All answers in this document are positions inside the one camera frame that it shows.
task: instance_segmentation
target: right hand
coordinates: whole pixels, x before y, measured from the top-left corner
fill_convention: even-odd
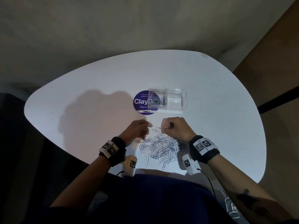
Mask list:
[[[164,118],[161,124],[161,132],[187,143],[197,135],[183,117]]]

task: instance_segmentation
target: gray wall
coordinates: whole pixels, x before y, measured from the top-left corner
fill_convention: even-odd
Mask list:
[[[31,93],[106,57],[204,52],[233,70],[294,0],[0,0],[0,79]]]

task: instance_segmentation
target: left hand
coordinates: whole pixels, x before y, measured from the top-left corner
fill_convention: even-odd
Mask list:
[[[122,132],[119,137],[124,140],[126,147],[129,146],[135,138],[142,138],[145,140],[145,137],[149,134],[148,127],[152,127],[152,124],[144,119],[134,120],[125,130]]]

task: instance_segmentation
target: tattoo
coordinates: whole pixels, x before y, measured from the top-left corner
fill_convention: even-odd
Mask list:
[[[241,201],[242,203],[244,203],[244,205],[254,211],[256,213],[257,216],[265,216],[268,214],[268,210],[260,207],[257,203],[260,202],[260,200],[253,198],[252,196],[249,195],[249,190],[245,189],[244,193],[239,194],[236,196],[236,198]]]

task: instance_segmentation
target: black cable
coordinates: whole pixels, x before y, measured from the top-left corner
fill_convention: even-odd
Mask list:
[[[216,194],[215,194],[215,191],[214,191],[214,188],[213,188],[213,185],[212,185],[210,179],[208,178],[208,176],[207,176],[205,173],[204,173],[204,175],[205,175],[205,176],[207,177],[207,179],[209,180],[209,182],[210,182],[210,184],[211,184],[211,187],[212,187],[212,189],[213,189],[214,197],[215,197],[215,199],[217,200],[217,198],[216,198]]]
[[[124,171],[119,172],[116,176],[118,176],[120,173],[124,173]]]

